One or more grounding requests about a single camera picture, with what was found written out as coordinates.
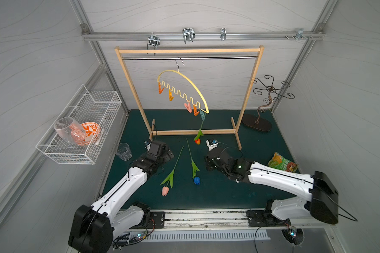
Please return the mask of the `pink clothespin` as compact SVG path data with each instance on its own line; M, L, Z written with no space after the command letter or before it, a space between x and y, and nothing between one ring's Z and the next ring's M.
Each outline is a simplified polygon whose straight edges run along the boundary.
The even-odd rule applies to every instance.
M184 103L184 106L189 113L192 113L193 108L190 102Z

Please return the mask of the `pink artificial tulip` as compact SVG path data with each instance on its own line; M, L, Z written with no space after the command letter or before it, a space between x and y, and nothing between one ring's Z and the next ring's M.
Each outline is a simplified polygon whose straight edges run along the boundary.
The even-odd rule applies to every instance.
M162 187L162 192L161 192L161 194L162 194L163 197L166 197L166 196L168 195L169 191L173 188L173 185L174 185L174 174L175 174L175 169L176 169L177 164L178 164L178 162L179 162L179 160L180 160L180 157L181 157L181 154L182 154L182 152L183 152L183 149L184 149L184 147L181 148L180 153L179 153L179 155L178 155L178 158L176 159L176 162L175 162L175 165L174 165L172 171L171 171L171 172L169 173L169 175L168 175L168 176L167 176L167 177L166 177L166 178L160 183L160 185L163 186L163 187Z

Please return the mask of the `blue artificial tulip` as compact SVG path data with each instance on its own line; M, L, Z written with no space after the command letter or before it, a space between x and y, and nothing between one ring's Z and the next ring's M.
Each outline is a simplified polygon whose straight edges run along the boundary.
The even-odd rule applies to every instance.
M201 179L200 177L197 176L197 172L199 171L199 168L197 167L196 163L194 162L193 160L193 157L192 157L192 153L191 153L191 149L190 149L190 145L189 145L189 142L188 140L186 141L187 143L187 147L188 147L188 150L189 150L189 154L190 154L190 159L191 159L191 166L192 166L192 178L193 178L193 182L195 185L200 185L201 184Z

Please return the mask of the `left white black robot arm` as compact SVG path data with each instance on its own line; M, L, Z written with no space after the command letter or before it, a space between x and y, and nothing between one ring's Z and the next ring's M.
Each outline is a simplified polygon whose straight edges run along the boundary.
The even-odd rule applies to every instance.
M120 210L134 192L174 155L161 141L151 141L146 149L110 191L92 205L77 209L68 240L70 247L80 253L106 253L110 248L121 249L147 237L147 231L132 236L129 230L147 228L151 219L150 207L137 201L127 210Z

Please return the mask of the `yellow clip hanger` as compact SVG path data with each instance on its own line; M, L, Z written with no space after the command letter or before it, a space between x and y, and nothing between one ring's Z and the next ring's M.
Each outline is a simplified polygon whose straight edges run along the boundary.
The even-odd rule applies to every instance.
M176 63L176 69L163 70L157 77L157 85L160 82L164 86L163 91L173 92L174 98L181 98L185 103L190 102L193 108L195 104L198 110L203 110L206 114L210 113L205 96L196 84L180 70L181 66L184 66L181 58L174 59Z

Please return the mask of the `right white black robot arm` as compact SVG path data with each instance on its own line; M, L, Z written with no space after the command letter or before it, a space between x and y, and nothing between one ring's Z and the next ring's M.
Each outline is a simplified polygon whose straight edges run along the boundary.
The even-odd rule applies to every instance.
M323 172L308 175L273 169L252 160L235 159L219 147L211 148L204 160L207 170L218 170L235 182L260 184L294 195L289 199L268 201L265 218L313 217L331 225L339 222L339 193Z

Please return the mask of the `teal clothespin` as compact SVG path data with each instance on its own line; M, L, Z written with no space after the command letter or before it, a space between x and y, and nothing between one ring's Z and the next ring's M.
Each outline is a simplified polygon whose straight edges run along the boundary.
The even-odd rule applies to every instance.
M202 119L202 121L204 121L205 120L205 118L206 118L206 113L203 111L203 110L200 110L200 116L201 116L201 119Z

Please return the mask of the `orange artificial tulip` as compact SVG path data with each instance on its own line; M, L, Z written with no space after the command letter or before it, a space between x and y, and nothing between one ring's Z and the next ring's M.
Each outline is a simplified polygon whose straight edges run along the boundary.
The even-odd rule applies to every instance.
M201 123L201 126L200 126L199 130L198 130L198 133L197 133L196 137L193 140L197 145L201 144L200 137L204 136L204 134L202 133L203 124L204 124L204 120L202 120L202 123Z

